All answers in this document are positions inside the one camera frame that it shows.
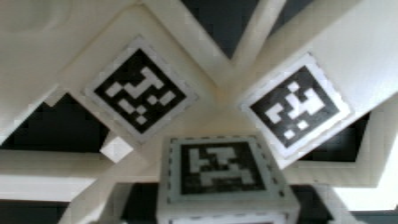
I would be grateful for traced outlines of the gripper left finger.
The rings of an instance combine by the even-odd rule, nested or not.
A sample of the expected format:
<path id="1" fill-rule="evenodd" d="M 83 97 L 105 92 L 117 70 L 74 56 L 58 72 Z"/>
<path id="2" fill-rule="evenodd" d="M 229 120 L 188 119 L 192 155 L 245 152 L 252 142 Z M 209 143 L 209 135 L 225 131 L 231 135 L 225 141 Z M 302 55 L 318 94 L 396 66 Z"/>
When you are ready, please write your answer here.
<path id="1" fill-rule="evenodd" d="M 158 224 L 156 197 L 156 183 L 117 183 L 99 218 L 89 224 Z"/>

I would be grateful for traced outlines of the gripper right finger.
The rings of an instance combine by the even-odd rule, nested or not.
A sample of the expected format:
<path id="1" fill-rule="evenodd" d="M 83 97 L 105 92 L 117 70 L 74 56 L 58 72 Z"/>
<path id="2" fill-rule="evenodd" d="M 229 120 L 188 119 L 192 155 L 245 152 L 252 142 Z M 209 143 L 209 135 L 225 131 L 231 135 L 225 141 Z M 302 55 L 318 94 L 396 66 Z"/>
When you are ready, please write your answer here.
<path id="1" fill-rule="evenodd" d="M 300 203 L 297 224 L 359 224 L 328 185 L 297 184 L 291 190 Z"/>

